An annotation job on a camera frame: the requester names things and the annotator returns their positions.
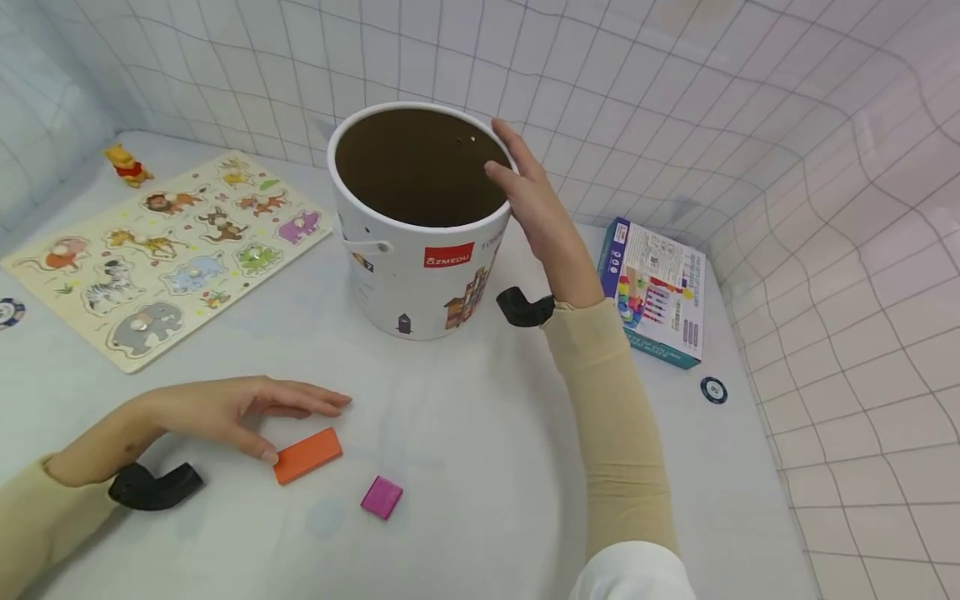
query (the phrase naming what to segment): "toy box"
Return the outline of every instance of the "toy box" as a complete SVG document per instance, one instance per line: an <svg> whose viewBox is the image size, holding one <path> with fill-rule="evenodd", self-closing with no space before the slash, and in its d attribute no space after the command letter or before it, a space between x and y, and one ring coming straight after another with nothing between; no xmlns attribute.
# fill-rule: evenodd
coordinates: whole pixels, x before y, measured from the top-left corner
<svg viewBox="0 0 960 600"><path fill-rule="evenodd" d="M610 224L597 272L631 346L681 369L700 364L706 264L702 252L626 219Z"/></svg>

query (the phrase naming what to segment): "bucket rim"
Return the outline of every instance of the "bucket rim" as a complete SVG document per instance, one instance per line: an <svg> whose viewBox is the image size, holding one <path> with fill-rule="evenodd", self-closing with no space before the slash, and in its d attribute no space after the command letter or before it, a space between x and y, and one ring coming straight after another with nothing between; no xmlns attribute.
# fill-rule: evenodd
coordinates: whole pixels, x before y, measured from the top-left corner
<svg viewBox="0 0 960 600"><path fill-rule="evenodd" d="M399 101L399 102L387 102L384 104L374 105L372 107L366 107L362 110L354 112L350 117L347 118L343 123L341 123L337 129L333 132L333 135L330 136L330 141L327 143L326 148L326 170L330 174L330 178L333 180L333 185L336 187L337 192L339 192L347 201L361 212L372 217L374 220L379 221L385 225L389 225L395 228L405 229L407 231L415 231L417 233L432 233L432 234L449 234L449 233L461 233L465 231L473 231L474 229L482 228L490 223L494 223L504 216L510 215L510 201L504 200L503 204L494 212L487 215L479 221L474 221L473 223L467 223L466 225L458 225L452 228L430 228L423 225L411 225L409 223L404 223L398 221L397 219L392 219L386 215L380 214L379 212L373 210L366 204L360 202L356 196L353 195L353 192L347 188L347 185L340 178L340 173L337 171L337 146L340 144L340 139L344 136L346 132L350 130L354 125L360 121L378 114L380 112L387 112L390 110L403 110L408 108L416 108L422 110L432 110L434 112L441 112L443 114L450 115L461 121L466 121L470 123L473 127L479 129L481 132L486 134L490 139L492 139L497 146L503 150L504 156L507 157L507 160L510 161L510 168L514 170L515 173L518 173L516 168L516 163L514 158L510 156L510 151L507 150L506 144L497 137L496 133L493 132L493 129L480 119L473 117L465 112L457 110L456 108L447 108L440 105L429 104L426 102L415 102L415 101Z"/></svg>

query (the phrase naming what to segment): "beige sleeve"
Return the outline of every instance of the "beige sleeve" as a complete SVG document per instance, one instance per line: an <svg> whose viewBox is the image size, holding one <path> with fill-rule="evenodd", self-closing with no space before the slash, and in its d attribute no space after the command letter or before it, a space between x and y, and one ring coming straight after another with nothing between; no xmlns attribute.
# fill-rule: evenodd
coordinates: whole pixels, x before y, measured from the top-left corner
<svg viewBox="0 0 960 600"><path fill-rule="evenodd" d="M0 598L16 598L86 540L116 508L112 479L67 488L44 469L49 456L0 488Z"/></svg>
<svg viewBox="0 0 960 600"><path fill-rule="evenodd" d="M543 326L566 381L587 474L587 558L626 540L679 556L660 433L611 300L558 302Z"/></svg>

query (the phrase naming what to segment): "yellow toy figure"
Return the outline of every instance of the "yellow toy figure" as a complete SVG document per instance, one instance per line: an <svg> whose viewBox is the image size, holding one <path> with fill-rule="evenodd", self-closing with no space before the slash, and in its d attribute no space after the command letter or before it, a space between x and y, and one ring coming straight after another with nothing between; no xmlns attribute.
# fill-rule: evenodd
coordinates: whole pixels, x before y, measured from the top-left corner
<svg viewBox="0 0 960 600"><path fill-rule="evenodd" d="M154 178L154 174L144 169L136 158L124 150L122 144L107 148L104 150L104 156L113 165L117 175L123 178L123 181L130 187L140 187L140 183Z"/></svg>

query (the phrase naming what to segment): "poker chip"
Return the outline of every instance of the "poker chip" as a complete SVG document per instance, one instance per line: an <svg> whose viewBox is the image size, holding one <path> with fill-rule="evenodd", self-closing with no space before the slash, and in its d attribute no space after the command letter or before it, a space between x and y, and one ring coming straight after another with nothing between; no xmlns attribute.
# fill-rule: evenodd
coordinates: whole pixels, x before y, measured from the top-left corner
<svg viewBox="0 0 960 600"><path fill-rule="evenodd" d="M704 377L700 382L700 391L714 404L723 404L727 401L727 386L716 377Z"/></svg>
<svg viewBox="0 0 960 600"><path fill-rule="evenodd" d="M27 307L23 302L13 298L3 298L0 300L0 329L7 329L20 323L23 316L27 313Z"/></svg>

